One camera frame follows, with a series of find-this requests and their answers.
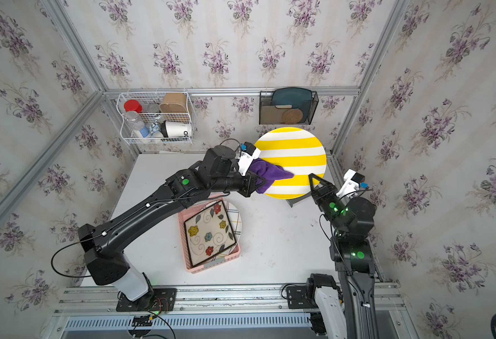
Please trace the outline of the yellow white striped round plate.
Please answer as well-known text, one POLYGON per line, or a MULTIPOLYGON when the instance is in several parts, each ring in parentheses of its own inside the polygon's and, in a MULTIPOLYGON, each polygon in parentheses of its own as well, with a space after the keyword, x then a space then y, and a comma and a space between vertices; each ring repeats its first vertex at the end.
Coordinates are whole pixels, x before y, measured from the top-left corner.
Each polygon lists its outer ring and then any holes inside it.
POLYGON ((261 151, 259 158, 293 174, 270 185, 265 195, 274 199, 296 199, 310 192, 309 175, 323 177, 327 155, 320 140, 309 131, 297 127, 282 127, 264 134, 255 143, 261 151))

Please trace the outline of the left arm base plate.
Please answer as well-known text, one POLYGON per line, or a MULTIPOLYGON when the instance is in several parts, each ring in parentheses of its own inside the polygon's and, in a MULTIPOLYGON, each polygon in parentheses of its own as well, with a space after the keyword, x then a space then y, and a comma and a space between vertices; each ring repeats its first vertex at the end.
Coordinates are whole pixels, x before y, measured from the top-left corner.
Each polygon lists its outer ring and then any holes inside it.
POLYGON ((174 309, 177 288, 154 288, 136 301, 130 301, 123 292, 118 294, 117 312, 171 312, 174 309))

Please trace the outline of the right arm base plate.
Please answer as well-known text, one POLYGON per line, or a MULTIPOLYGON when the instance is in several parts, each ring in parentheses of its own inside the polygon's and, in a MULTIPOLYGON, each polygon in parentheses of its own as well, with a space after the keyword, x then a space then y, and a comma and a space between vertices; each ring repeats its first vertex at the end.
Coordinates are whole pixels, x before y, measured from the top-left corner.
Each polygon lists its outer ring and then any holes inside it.
POLYGON ((286 300, 288 309, 316 309, 308 295, 307 285, 285 284, 281 288, 280 296, 286 300))

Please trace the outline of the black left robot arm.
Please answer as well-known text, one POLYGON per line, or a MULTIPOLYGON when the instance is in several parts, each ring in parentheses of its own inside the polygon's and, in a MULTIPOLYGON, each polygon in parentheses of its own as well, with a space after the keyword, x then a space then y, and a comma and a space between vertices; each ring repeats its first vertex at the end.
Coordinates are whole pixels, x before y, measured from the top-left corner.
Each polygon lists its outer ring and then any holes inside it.
POLYGON ((252 171, 242 173, 235 151, 218 145, 204 159, 167 178, 149 197, 116 218, 78 229, 87 270, 99 285, 113 285, 131 302, 149 301, 153 287, 148 277, 131 265, 124 250, 152 227, 213 192, 237 192, 249 198, 266 180, 252 171))

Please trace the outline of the purple microfibre cloth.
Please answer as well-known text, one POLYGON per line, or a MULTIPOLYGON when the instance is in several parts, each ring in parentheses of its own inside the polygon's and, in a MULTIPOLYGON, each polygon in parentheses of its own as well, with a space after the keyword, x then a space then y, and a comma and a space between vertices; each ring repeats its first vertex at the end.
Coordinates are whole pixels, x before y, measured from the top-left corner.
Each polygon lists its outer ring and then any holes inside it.
POLYGON ((249 172, 262 178, 265 182, 263 183, 260 179, 257 179, 256 192, 258 194, 264 194, 275 181, 292 179, 294 174, 284 170, 281 166, 271 164, 263 159, 255 159, 249 166, 249 172))

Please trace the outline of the square floral plate black rim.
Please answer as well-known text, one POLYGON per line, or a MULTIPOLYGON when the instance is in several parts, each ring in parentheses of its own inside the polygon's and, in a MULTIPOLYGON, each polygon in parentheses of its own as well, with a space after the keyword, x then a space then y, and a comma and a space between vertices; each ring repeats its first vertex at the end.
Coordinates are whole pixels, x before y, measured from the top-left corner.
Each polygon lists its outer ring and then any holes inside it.
POLYGON ((207 264, 237 245, 224 200, 207 205, 184 221, 189 262, 192 267, 207 264))

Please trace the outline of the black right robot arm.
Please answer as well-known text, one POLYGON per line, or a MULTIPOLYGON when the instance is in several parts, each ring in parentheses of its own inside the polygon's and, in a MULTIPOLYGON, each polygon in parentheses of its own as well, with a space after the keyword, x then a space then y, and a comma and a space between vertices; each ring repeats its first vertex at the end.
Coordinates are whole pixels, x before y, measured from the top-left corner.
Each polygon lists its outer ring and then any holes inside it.
POLYGON ((330 224, 329 252, 338 276, 311 274, 307 298, 317 306, 328 338, 378 338, 369 243, 376 206, 363 196, 364 176, 354 174, 359 189, 348 193, 318 175, 308 178, 311 197, 330 224))

